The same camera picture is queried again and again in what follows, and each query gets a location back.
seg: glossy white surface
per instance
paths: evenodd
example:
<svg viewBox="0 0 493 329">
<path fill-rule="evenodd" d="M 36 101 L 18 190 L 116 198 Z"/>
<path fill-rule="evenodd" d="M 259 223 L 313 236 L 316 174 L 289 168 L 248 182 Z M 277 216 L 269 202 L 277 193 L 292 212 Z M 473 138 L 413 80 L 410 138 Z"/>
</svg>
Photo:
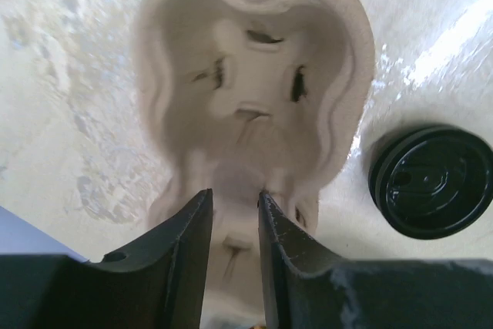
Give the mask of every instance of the glossy white surface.
<svg viewBox="0 0 493 329">
<path fill-rule="evenodd" d="M 321 193 L 345 257 L 493 258 L 493 207 L 443 240 L 395 232 L 367 191 L 385 133 L 452 123 L 493 144 L 493 0 L 361 0 L 377 72 L 353 148 Z M 98 260 L 145 230 L 169 171 L 143 135 L 129 57 L 139 0 L 0 0 L 0 204 Z"/>
</svg>

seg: scratched surface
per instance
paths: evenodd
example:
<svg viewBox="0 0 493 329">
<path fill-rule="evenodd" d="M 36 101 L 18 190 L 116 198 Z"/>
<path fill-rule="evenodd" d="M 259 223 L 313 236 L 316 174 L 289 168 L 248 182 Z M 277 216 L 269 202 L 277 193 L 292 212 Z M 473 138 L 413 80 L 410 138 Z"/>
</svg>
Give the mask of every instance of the scratched surface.
<svg viewBox="0 0 493 329">
<path fill-rule="evenodd" d="M 493 0 L 361 0 L 377 72 L 318 237 L 345 257 L 492 257 L 493 207 L 416 241 L 391 229 L 365 163 L 385 133 L 462 126 L 493 144 Z M 0 0 L 0 204 L 98 260 L 145 230 L 169 169 L 143 133 L 130 60 L 139 0 Z"/>
</svg>

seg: black round cap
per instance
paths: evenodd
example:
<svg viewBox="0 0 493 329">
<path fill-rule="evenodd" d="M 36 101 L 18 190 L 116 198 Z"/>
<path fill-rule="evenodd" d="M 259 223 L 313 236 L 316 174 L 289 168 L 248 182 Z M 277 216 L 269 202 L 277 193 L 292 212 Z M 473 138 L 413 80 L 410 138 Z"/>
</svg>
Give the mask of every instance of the black round cap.
<svg viewBox="0 0 493 329">
<path fill-rule="evenodd" d="M 447 237 L 468 227 L 493 199 L 493 152 L 453 126 L 409 132 L 370 170 L 371 196 L 388 223 L 416 239 Z"/>
</svg>

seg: black circular container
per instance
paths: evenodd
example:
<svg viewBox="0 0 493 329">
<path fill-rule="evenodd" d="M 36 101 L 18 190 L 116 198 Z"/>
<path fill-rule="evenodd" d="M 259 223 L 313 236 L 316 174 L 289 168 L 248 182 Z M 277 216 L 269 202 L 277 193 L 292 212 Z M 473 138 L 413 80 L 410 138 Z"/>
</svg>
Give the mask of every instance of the black circular container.
<svg viewBox="0 0 493 329">
<path fill-rule="evenodd" d="M 493 199 L 493 152 L 453 126 L 414 130 L 393 141 L 370 170 L 371 196 L 388 223 L 416 239 L 468 227 Z"/>
</svg>

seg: black plastic lid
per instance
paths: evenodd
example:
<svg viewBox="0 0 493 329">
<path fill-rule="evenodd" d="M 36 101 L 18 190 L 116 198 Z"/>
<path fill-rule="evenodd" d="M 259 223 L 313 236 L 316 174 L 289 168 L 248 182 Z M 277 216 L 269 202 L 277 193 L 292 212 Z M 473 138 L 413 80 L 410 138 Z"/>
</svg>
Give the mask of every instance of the black plastic lid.
<svg viewBox="0 0 493 329">
<path fill-rule="evenodd" d="M 447 237 L 468 227 L 493 199 L 493 152 L 453 126 L 408 133 L 372 166 L 371 196 L 388 223 L 416 239 Z"/>
</svg>

